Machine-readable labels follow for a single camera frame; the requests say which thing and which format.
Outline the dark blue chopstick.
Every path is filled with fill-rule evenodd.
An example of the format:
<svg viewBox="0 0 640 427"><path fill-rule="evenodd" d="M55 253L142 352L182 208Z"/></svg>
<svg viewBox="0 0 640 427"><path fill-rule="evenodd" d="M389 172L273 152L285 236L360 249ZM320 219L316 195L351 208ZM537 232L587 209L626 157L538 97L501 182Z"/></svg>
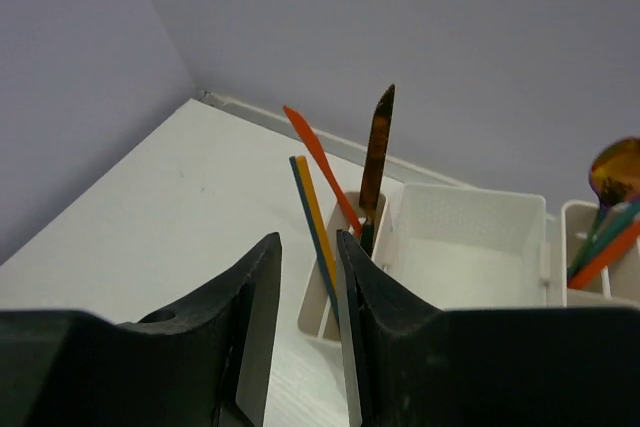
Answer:
<svg viewBox="0 0 640 427"><path fill-rule="evenodd" d="M301 181L301 177L298 171L298 168L296 166L295 163L295 157L296 156L291 156L289 158L289 164L291 166L292 172L293 172L293 176L296 182L296 187L298 190L298 194L299 194L299 198L302 204L302 208L306 217L306 222L309 228L309 232L310 232L310 236L315 248L315 252L316 252L316 260L318 263L318 270L322 276L322 280L326 289L326 292L328 294L329 297L329 301L331 304L331 309L336 321L337 326L340 326L340 321L339 321L339 310L338 310L338 301L337 301L337 295L336 295L336 270L335 271L329 271L327 269L327 265L325 262L325 258L324 255L322 253L321 250L321 246L320 246L320 242L318 240L318 236L317 236L317 232L314 226L314 223L312 221L312 216L311 216L311 212L310 212L310 208L309 208L309 204L308 201L306 199L305 196L305 192L303 189L303 185L302 185L302 181Z"/></svg>

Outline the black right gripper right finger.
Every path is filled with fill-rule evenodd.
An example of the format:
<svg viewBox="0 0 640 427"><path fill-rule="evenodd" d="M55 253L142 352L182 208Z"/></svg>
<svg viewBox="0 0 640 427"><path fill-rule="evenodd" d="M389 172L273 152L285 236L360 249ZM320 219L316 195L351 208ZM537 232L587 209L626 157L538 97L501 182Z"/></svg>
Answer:
<svg viewBox="0 0 640 427"><path fill-rule="evenodd" d="M441 310L336 234L353 426L635 426L635 308Z"/></svg>

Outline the white utensil caddy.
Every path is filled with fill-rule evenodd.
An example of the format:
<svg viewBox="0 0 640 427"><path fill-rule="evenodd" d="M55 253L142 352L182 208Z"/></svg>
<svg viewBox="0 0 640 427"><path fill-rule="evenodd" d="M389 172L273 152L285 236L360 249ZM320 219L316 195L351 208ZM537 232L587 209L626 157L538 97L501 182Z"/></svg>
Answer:
<svg viewBox="0 0 640 427"><path fill-rule="evenodd" d="M585 288L567 285L567 264L591 212L590 204L568 202L558 223L548 228L540 196L409 184L396 213L381 202L369 258L441 310L627 307L639 312L637 247ZM348 232L339 211L331 214L327 229L338 261L336 234ZM342 358L340 327L329 309L322 277L313 272L299 329Z"/></svg>

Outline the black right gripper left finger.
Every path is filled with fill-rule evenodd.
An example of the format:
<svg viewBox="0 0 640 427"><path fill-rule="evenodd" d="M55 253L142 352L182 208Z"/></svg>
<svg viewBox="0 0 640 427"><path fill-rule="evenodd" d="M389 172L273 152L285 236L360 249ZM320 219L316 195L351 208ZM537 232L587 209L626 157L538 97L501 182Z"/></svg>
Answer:
<svg viewBox="0 0 640 427"><path fill-rule="evenodd" d="M282 245L138 322L80 310L1 314L5 426L260 426L280 299Z"/></svg>

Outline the orange plastic knife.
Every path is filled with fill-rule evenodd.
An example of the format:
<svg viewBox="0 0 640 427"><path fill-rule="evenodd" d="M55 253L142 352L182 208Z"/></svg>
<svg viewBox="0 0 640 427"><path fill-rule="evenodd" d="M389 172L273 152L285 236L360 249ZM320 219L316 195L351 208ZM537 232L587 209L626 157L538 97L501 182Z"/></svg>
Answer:
<svg viewBox="0 0 640 427"><path fill-rule="evenodd" d="M315 160L319 170L324 175L326 181L328 182L331 190L336 197L343 215L353 229L356 238L359 239L362 233L362 224L359 221L355 209L349 203L345 192L339 185L318 136L311 128L310 124L306 121L306 119L297 110L284 105L283 111L289 122L293 126L294 130L298 134L300 140L303 142L312 158Z"/></svg>

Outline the gold knife green handle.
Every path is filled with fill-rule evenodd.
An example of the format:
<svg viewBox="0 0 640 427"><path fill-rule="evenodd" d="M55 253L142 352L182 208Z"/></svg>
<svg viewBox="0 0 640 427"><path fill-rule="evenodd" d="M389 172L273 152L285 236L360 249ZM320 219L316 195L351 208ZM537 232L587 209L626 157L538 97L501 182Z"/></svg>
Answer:
<svg viewBox="0 0 640 427"><path fill-rule="evenodd" d="M360 247L368 256L373 253L375 218L384 174L394 100L395 85L391 84L374 110L365 156L359 196L359 207L365 215Z"/></svg>

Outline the orange plastic spoon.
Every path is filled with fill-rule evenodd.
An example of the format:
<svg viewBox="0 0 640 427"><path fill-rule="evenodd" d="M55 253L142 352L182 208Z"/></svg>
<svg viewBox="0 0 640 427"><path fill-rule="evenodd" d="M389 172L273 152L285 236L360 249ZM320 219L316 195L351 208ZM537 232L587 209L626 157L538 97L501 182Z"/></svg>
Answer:
<svg viewBox="0 0 640 427"><path fill-rule="evenodd" d="M639 237L639 221L634 220L616 240L597 255L583 270L575 277L569 279L570 289L581 290L592 282L592 280L610 264L620 260L636 243Z"/></svg>

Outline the iridescent metal spoon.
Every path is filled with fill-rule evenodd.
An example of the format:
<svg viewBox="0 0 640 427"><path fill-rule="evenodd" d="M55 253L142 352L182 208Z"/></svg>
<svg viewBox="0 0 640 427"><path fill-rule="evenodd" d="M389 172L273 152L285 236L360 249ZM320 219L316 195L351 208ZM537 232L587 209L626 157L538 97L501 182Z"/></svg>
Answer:
<svg viewBox="0 0 640 427"><path fill-rule="evenodd" d="M622 138L606 147L593 161L588 180L598 198L599 207L585 243L568 268L569 277L582 267L610 210L619 204L639 199L639 138Z"/></svg>

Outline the teal plastic spoon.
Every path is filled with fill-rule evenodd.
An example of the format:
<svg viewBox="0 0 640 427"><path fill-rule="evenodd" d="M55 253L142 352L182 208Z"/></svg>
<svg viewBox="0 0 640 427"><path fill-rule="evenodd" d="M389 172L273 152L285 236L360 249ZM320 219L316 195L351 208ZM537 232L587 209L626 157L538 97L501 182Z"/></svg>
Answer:
<svg viewBox="0 0 640 427"><path fill-rule="evenodd" d="M589 231L587 241L576 254L571 266L568 268L568 279L575 277L583 270L597 255L604 251L614 240L616 240L631 224L639 214L639 201L627 203L617 217L603 229L596 231L600 227L610 211L599 209L594 219L592 229Z"/></svg>

